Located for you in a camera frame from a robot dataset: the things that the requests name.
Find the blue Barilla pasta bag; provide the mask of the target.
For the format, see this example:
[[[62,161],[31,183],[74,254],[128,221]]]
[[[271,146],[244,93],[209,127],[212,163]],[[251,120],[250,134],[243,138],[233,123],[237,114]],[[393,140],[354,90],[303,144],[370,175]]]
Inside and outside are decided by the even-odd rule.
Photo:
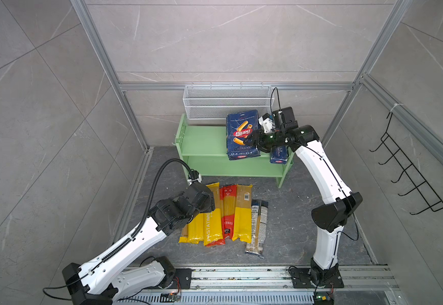
[[[230,161],[255,158],[259,150],[245,140],[258,132],[258,111],[256,109],[241,113],[229,114],[226,118],[227,156]]]

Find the blue Barilla spaghetti box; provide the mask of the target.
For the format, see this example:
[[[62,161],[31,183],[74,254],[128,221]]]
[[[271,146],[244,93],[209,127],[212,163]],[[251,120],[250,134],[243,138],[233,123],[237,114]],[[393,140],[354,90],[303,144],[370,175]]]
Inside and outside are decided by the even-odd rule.
[[[286,146],[274,146],[270,152],[270,163],[286,165],[288,161],[288,149]]]

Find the yellow Pastatime spaghetti package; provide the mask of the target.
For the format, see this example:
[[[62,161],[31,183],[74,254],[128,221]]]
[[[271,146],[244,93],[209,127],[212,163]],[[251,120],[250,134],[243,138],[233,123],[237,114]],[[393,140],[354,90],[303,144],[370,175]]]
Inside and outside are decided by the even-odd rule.
[[[204,241],[205,247],[213,247],[216,245],[224,245],[224,225],[223,217],[223,203],[220,197],[220,183],[208,184],[208,188],[213,193],[215,202],[214,211],[204,215]]]

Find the clear brown spaghetti package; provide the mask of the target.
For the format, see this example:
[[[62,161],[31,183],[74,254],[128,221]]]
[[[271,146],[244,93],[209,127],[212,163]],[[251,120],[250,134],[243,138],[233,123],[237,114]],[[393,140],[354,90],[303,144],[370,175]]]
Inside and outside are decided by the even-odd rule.
[[[268,202],[252,200],[251,241],[246,244],[245,253],[263,258],[263,246],[267,237]]]

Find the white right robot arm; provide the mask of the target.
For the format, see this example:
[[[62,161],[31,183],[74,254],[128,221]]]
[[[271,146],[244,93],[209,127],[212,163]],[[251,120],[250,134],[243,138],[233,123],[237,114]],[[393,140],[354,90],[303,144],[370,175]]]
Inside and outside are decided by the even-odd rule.
[[[291,107],[266,113],[258,118],[258,123],[261,131],[253,132],[244,143],[264,153],[275,147],[290,148],[302,160],[320,191],[323,204],[311,212],[318,234],[309,276],[315,287],[324,287],[338,274],[340,237],[348,218],[362,203],[362,196],[343,182],[314,128],[300,127]]]

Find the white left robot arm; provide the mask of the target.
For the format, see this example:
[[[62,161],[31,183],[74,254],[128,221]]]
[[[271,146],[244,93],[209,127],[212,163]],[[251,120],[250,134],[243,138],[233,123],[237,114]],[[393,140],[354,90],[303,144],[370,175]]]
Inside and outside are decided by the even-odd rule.
[[[192,183],[176,196],[157,202],[144,223],[102,254],[82,265],[72,263],[62,271],[73,304],[112,304],[144,288],[169,287],[176,269],[167,257],[155,258],[136,269],[128,266],[152,246],[183,229],[200,213],[215,209],[213,192]]]

